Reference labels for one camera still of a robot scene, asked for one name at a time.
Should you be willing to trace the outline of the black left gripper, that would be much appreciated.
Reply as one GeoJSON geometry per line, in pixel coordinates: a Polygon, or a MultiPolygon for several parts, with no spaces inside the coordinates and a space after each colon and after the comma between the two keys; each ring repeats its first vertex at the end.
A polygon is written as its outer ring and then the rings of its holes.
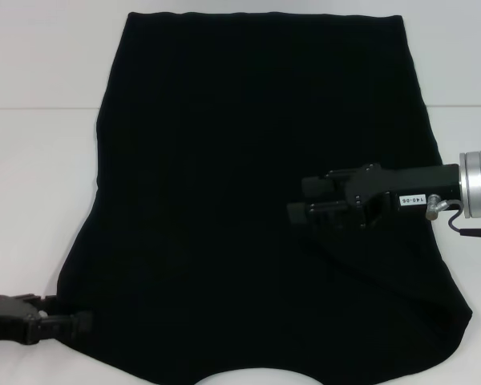
{"type": "Polygon", "coordinates": [[[90,333],[91,312],[49,314],[42,319],[41,306],[42,299],[34,294],[0,295],[0,341],[22,345],[47,339],[74,342],[90,333]]]}

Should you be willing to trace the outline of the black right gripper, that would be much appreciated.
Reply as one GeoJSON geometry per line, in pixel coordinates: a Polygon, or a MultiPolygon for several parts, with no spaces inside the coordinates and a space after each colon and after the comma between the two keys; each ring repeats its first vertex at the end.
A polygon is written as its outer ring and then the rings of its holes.
{"type": "Polygon", "coordinates": [[[346,198],[288,204],[290,223],[312,229],[367,229],[398,214],[421,214],[434,221],[462,200],[456,164],[399,170],[366,164],[303,178],[301,189],[305,198],[346,198]]]}

